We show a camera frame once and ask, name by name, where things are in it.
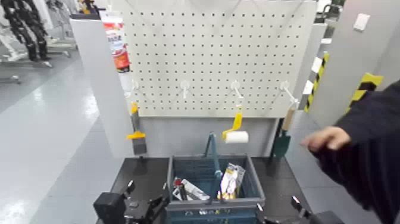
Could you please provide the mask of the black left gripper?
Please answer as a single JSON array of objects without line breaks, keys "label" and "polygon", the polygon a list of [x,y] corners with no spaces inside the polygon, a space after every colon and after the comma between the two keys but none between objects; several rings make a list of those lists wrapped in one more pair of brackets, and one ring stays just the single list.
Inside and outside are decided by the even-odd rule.
[{"label": "black left gripper", "polygon": [[[130,197],[135,190],[134,180],[130,180],[124,190],[124,196]],[[124,214],[125,223],[154,223],[162,211],[169,205],[170,197],[160,195],[149,200],[135,200],[132,197],[126,201],[126,211]]]}]

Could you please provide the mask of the person hand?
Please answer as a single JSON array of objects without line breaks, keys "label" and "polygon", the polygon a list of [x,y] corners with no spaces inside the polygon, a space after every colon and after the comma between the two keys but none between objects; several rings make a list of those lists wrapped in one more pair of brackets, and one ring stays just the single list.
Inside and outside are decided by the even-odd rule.
[{"label": "person hand", "polygon": [[337,151],[351,143],[349,134],[340,127],[329,126],[306,137],[301,145],[316,153],[322,149]]}]

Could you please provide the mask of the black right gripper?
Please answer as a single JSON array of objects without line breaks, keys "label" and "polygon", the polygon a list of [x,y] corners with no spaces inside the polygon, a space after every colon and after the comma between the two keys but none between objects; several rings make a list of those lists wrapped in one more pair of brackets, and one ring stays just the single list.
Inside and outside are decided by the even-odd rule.
[{"label": "black right gripper", "polygon": [[257,219],[264,219],[264,223],[266,224],[308,224],[313,216],[313,214],[305,209],[300,200],[293,195],[291,199],[292,207],[298,212],[297,217],[291,217],[283,220],[273,219],[271,217],[264,216],[264,209],[260,203],[256,203],[256,215]]}]

